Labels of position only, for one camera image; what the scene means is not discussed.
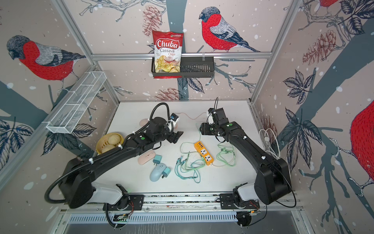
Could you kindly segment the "orange power strip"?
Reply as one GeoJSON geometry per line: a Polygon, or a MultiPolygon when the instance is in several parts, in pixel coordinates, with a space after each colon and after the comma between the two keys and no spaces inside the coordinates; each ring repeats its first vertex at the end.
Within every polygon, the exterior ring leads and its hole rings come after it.
{"type": "Polygon", "coordinates": [[[208,150],[202,144],[201,141],[196,142],[194,144],[194,148],[200,154],[200,156],[205,160],[205,163],[207,166],[210,166],[213,163],[214,161],[213,157],[211,156],[211,154],[208,152],[208,150]]]}

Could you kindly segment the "teal charger plug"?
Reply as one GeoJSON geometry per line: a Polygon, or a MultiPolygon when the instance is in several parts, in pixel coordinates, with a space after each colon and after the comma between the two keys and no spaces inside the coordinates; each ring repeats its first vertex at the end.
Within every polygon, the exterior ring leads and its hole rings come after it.
{"type": "Polygon", "coordinates": [[[168,168],[168,167],[166,167],[166,168],[164,169],[164,171],[162,172],[162,178],[166,178],[166,177],[168,177],[170,173],[171,173],[171,169],[168,168]]]}
{"type": "Polygon", "coordinates": [[[161,160],[162,160],[162,156],[161,155],[155,155],[155,157],[153,158],[154,165],[160,164],[161,160]]]}

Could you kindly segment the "light blue computer mouse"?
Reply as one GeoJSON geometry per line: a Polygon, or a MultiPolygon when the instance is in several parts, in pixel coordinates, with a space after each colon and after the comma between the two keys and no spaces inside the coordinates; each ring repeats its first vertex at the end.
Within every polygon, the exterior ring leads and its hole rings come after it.
{"type": "Polygon", "coordinates": [[[166,169],[166,165],[163,163],[156,165],[156,167],[152,170],[150,174],[150,180],[152,182],[157,182],[162,177],[165,169],[166,169]]]}

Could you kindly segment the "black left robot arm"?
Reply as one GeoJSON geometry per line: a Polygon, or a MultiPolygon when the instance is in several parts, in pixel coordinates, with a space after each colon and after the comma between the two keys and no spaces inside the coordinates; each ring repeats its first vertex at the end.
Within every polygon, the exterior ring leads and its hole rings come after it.
{"type": "Polygon", "coordinates": [[[179,117],[170,112],[167,115],[167,119],[151,115],[145,126],[126,136],[123,143],[106,153],[88,160],[70,160],[62,176],[46,190],[45,201],[66,203],[71,209],[87,203],[118,203],[127,194],[124,187],[97,183],[96,180],[124,161],[153,150],[164,140],[176,143],[182,135],[182,132],[174,131],[179,117]]]}

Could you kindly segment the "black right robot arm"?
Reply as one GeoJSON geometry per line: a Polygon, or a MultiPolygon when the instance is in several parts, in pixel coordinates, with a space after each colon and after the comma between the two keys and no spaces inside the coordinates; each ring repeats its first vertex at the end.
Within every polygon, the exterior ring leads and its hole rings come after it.
{"type": "Polygon", "coordinates": [[[235,121],[230,122],[223,108],[209,108],[206,122],[199,129],[205,136],[215,136],[221,143],[228,142],[251,163],[256,174],[254,192],[262,203],[276,202],[286,208],[295,208],[296,195],[292,189],[289,167],[284,159],[276,158],[260,148],[235,121]]]}

